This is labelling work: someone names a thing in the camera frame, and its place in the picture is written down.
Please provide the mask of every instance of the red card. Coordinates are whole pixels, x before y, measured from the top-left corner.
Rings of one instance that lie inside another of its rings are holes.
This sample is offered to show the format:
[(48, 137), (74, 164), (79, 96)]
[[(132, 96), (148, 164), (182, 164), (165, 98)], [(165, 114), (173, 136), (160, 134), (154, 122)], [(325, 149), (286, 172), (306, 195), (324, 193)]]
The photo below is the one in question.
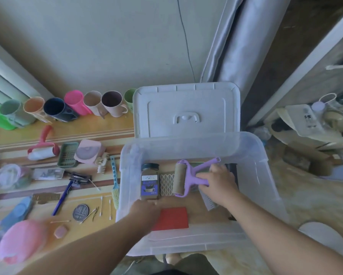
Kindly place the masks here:
[(187, 208), (164, 208), (153, 231), (164, 231), (188, 228)]

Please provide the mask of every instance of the lid handle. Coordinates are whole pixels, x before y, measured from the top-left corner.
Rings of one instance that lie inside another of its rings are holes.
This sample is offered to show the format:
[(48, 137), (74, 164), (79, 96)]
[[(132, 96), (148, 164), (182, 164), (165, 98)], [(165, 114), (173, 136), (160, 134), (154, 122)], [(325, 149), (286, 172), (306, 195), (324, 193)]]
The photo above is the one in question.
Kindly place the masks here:
[(199, 121), (199, 115), (195, 112), (183, 112), (174, 116), (174, 124), (178, 124), (180, 122), (186, 122), (190, 119), (193, 119), (194, 122)]

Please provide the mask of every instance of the plastic storage box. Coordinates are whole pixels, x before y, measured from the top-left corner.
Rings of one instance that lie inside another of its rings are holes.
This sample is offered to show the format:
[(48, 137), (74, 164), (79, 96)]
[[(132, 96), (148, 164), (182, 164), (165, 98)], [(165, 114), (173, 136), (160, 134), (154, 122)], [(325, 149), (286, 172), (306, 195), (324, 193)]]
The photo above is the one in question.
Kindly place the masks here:
[[(120, 202), (116, 221), (140, 198), (141, 165), (158, 160), (221, 157), (237, 163), (240, 191), (287, 221), (261, 140), (240, 126), (240, 99), (233, 83), (142, 87), (135, 93), (136, 139), (120, 156)], [(236, 221), (189, 225), (188, 229), (153, 231), (129, 256), (223, 249), (249, 240)]]

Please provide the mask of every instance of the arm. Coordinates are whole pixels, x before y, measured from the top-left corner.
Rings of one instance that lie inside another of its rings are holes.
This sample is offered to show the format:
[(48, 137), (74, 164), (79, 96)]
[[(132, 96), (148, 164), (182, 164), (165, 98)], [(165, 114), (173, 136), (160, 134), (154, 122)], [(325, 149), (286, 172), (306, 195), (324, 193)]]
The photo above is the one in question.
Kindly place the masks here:
[(224, 206), (253, 241), (270, 270), (277, 275), (343, 275), (343, 256), (288, 226), (241, 194), (225, 166), (212, 165), (209, 187), (200, 189)]
[(19, 275), (109, 275), (159, 216), (158, 206), (137, 200), (119, 222), (51, 252)]

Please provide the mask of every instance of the white box lid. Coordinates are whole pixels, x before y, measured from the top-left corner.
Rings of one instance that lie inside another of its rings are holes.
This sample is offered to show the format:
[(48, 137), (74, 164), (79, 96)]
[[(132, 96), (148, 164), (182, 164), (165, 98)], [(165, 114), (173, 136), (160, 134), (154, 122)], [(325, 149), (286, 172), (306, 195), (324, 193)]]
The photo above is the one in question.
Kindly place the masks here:
[(133, 96), (136, 138), (240, 130), (240, 91), (230, 82), (141, 87)]

